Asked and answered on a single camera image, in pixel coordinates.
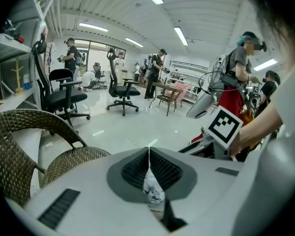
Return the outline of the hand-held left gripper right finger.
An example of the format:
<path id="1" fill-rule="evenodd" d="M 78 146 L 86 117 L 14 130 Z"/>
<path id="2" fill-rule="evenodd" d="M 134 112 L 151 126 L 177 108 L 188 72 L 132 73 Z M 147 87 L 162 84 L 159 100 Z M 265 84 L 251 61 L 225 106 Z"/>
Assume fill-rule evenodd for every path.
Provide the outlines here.
<path id="1" fill-rule="evenodd" d="M 152 147 L 149 162 L 158 182 L 161 177 L 180 178 L 165 188 L 162 211 L 155 212 L 159 225 L 151 224 L 151 236 L 232 236 L 240 203 L 232 200 L 241 162 L 208 159 Z M 170 162 L 170 168 L 164 163 Z"/>

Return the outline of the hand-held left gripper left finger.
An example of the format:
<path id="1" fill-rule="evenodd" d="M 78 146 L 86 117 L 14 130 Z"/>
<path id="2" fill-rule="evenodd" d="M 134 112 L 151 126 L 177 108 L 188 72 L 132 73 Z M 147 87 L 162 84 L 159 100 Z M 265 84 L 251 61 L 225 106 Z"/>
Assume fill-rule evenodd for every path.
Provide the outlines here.
<path id="1" fill-rule="evenodd" d="M 119 152 L 80 164 L 43 187 L 26 205 L 25 211 L 38 218 L 67 188 L 79 196 L 56 231 L 65 236 L 167 236 L 168 230 L 147 204 L 126 202 L 107 183 L 108 169 L 138 152 Z"/>

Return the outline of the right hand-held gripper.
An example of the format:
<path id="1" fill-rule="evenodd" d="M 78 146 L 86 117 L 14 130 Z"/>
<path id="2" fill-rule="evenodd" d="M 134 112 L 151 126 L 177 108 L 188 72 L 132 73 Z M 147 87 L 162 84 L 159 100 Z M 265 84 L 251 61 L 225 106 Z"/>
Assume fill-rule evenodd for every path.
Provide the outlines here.
<path id="1" fill-rule="evenodd" d="M 187 118 L 198 119 L 207 114 L 208 109 L 216 103 L 216 94 L 201 92 L 198 100 L 189 109 Z M 230 145 L 239 133 L 243 121 L 222 106 L 209 116 L 208 123 L 202 127 L 203 137 L 181 149 L 188 155 L 202 155 L 206 158 L 228 160 Z"/>

